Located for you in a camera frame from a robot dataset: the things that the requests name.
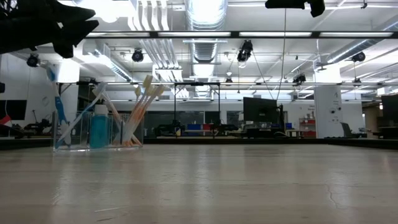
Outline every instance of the chair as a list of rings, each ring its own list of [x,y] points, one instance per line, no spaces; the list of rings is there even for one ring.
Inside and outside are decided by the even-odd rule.
[[[344,138],[354,138],[354,135],[351,132],[351,129],[349,128],[349,125],[347,123],[341,122],[341,126],[343,127]]]

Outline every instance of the metal frame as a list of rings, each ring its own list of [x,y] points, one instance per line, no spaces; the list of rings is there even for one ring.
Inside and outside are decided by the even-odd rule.
[[[249,32],[257,35],[242,35]],[[281,30],[265,30],[265,31],[211,31],[213,35],[199,35],[200,33],[210,33],[206,31],[188,31],[188,30],[170,30],[170,31],[104,31],[91,32],[86,39],[398,39],[398,32],[386,31],[289,31],[284,35]],[[323,33],[339,33],[346,34],[342,36],[322,36]]]

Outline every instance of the blue liquid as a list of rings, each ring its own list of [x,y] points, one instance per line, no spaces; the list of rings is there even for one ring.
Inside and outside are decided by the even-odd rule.
[[[109,145],[109,119],[105,115],[95,115],[91,119],[90,147],[99,149]]]

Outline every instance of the cable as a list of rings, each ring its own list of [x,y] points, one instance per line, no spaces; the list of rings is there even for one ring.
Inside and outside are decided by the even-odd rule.
[[[240,69],[239,69],[239,62],[236,62],[236,63],[238,63],[238,93],[241,93],[241,90],[240,90],[240,83],[241,83],[241,72],[240,72]]]
[[[282,73],[280,74],[280,83],[279,83],[278,95],[276,96],[276,100],[278,100],[279,98],[280,88],[282,87],[282,80],[284,78],[285,47],[286,47],[286,14],[287,14],[287,9],[285,9],[284,50],[282,52]]]
[[[268,89],[268,92],[269,92],[271,98],[274,99],[274,97],[272,96],[271,90],[269,89],[269,87],[268,87],[268,85],[267,85],[266,79],[265,79],[264,76],[262,75],[262,72],[261,72],[261,69],[260,69],[260,65],[259,65],[259,63],[257,62],[257,58],[256,58],[256,54],[254,53],[254,50],[252,51],[252,53],[253,53],[254,59],[256,60],[257,68],[259,68],[259,71],[260,71],[262,80],[263,80],[264,83],[266,84],[266,87],[267,87],[267,89]]]

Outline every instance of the blue bottle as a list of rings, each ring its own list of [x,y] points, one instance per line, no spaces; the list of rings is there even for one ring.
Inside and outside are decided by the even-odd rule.
[[[95,105],[91,119],[90,147],[100,149],[109,145],[109,118],[105,105]]]

